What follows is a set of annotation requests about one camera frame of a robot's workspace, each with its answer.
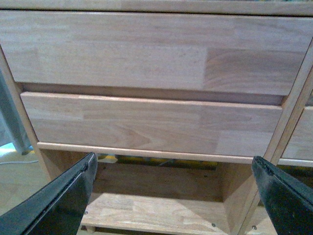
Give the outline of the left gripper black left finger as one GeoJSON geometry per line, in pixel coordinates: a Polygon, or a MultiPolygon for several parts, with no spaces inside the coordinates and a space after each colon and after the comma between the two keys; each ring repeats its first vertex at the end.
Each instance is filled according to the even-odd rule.
{"type": "Polygon", "coordinates": [[[75,235],[88,205],[98,160],[90,152],[0,217],[2,235],[75,235]]]}

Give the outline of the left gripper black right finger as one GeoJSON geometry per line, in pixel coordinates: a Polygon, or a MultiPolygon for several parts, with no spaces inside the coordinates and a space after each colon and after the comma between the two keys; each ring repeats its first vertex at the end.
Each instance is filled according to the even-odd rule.
{"type": "Polygon", "coordinates": [[[260,199],[279,235],[313,233],[313,189],[261,156],[251,170],[260,199]]]}

